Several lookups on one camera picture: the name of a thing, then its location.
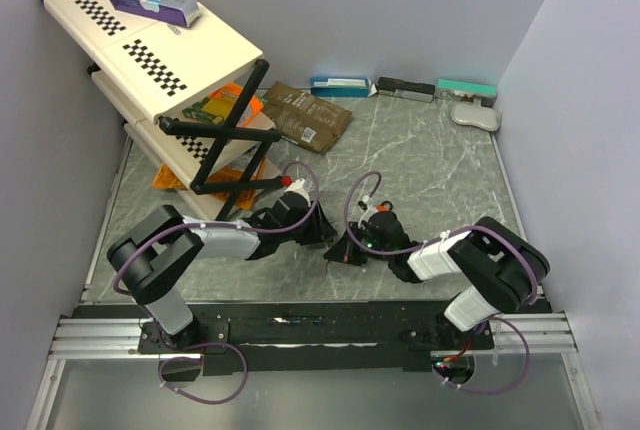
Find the orange black padlock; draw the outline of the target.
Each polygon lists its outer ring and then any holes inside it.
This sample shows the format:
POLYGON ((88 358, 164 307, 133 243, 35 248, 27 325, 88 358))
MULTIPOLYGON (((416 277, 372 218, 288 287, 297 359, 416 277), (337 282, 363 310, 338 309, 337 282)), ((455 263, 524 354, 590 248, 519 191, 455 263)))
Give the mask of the orange black padlock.
POLYGON ((393 203, 390 201, 383 201, 377 206, 379 212, 389 212, 393 210, 393 203))

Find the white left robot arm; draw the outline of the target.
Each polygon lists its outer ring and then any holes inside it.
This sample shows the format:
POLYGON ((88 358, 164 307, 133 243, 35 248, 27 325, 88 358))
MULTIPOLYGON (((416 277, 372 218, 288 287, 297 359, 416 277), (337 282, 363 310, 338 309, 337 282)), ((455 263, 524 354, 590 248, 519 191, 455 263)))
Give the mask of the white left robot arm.
POLYGON ((205 222, 163 205, 113 243, 107 260, 116 271, 114 287, 155 319, 164 345, 184 352, 204 341, 197 317, 176 288, 194 260, 259 260, 290 241, 319 245, 336 235, 321 205, 295 192, 234 222, 205 222))

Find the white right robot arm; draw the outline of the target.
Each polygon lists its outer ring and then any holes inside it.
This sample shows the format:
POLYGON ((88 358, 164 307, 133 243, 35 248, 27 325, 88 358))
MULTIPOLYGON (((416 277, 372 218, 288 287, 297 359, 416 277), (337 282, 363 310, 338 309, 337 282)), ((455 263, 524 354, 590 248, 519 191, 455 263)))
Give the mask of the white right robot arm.
POLYGON ((488 318, 531 304, 550 271, 540 251, 491 217, 452 233, 445 231, 432 243, 418 243, 396 214, 381 206, 350 221, 323 258, 353 266, 370 258, 383 260, 396 278, 412 284, 464 276, 467 288, 418 332, 444 349, 461 347, 488 318))

